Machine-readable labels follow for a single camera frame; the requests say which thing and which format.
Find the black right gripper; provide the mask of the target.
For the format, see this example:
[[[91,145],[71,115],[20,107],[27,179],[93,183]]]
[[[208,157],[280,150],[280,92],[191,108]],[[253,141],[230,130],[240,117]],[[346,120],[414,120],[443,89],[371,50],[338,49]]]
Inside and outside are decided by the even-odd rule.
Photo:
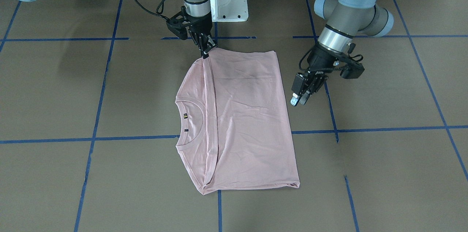
[[[216,40],[211,36],[212,15],[202,17],[188,15],[187,20],[189,21],[189,34],[196,42],[202,59],[205,59],[208,57],[208,52],[218,46]]]

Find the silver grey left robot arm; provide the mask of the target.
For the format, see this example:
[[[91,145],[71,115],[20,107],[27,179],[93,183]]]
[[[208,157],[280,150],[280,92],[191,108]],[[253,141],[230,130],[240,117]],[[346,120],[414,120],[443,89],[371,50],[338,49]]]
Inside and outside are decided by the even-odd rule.
[[[392,29],[394,19],[377,0],[315,0],[314,12],[326,21],[316,43],[302,60],[295,76],[291,105],[306,104],[318,92],[331,72],[340,72],[343,79],[357,79],[364,72],[362,55],[352,57],[353,38],[357,34],[382,37]]]

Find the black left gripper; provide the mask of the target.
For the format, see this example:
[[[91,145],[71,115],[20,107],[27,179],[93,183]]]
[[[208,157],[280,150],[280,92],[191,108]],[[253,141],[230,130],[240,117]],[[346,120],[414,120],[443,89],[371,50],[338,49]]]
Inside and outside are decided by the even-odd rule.
[[[328,79],[328,74],[333,72],[334,68],[337,68],[334,65],[336,61],[330,53],[331,51],[319,44],[312,47],[311,53],[307,57],[309,66],[306,69],[306,75],[297,73],[291,87],[293,91],[290,100],[291,105],[305,105],[309,97],[317,93],[324,85]]]

